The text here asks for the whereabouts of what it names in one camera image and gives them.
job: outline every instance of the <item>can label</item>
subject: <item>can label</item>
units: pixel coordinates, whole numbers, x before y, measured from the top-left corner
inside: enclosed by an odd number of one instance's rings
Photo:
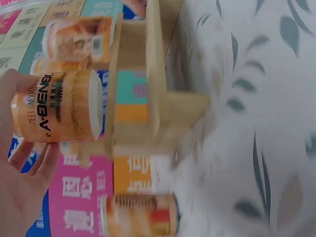
[[[90,77],[90,70],[36,76],[28,92],[11,103],[15,129],[30,142],[93,140]]]
[[[112,17],[68,17],[51,26],[48,51],[55,60],[108,63],[113,36]]]
[[[105,226],[121,237],[173,236],[178,210],[173,195],[115,195],[106,199]]]

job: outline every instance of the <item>finger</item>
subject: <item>finger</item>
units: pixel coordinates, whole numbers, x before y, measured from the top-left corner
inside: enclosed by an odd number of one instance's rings
[[[50,143],[43,158],[42,164],[40,165],[36,174],[33,176],[35,188],[40,190],[43,194],[46,193],[49,184],[53,179],[59,156],[59,143]]]
[[[25,162],[32,152],[34,143],[23,141],[21,145],[16,149],[13,155],[9,158],[9,163],[21,172]]]
[[[141,1],[139,0],[122,0],[123,3],[128,6],[136,15],[146,17],[146,10]]]
[[[49,146],[49,143],[46,143],[44,148],[42,149],[38,159],[36,160],[35,164],[32,166],[32,168],[28,172],[29,175],[33,176],[38,171],[40,165],[43,163],[48,146]]]
[[[9,69],[0,77],[1,101],[11,103],[16,93],[27,91],[35,82],[35,77],[22,75],[17,70]]]

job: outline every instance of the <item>plastic container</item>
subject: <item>plastic container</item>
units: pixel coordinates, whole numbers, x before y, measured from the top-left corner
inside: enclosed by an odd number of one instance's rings
[[[38,75],[44,73],[53,72],[70,72],[86,70],[91,68],[91,63],[88,59],[79,62],[69,62],[69,61],[53,61],[49,58],[38,57],[36,58],[31,66],[30,74]]]
[[[101,221],[106,236],[175,236],[179,210],[174,195],[103,196]]]
[[[38,75],[11,110],[14,135],[26,141],[94,141],[103,125],[101,81],[94,70]]]
[[[56,19],[45,29],[43,54],[52,60],[108,64],[114,26],[110,16]]]

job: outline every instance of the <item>wooden rack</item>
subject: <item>wooden rack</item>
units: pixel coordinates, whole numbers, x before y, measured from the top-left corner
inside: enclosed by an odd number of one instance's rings
[[[90,155],[113,158],[170,153],[209,107],[206,94],[167,90],[165,56],[182,2],[148,0],[145,21],[118,16],[109,66],[105,136],[103,141],[79,146],[83,166],[89,164]],[[146,71],[148,123],[115,122],[118,71]]]

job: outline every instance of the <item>white can lid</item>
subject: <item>white can lid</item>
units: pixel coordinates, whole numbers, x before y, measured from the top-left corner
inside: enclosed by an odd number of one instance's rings
[[[42,47],[44,57],[49,57],[49,54],[48,54],[49,31],[55,22],[56,22],[56,20],[53,20],[47,24],[45,31],[44,31],[44,34],[43,34],[43,38],[41,40],[41,47]]]

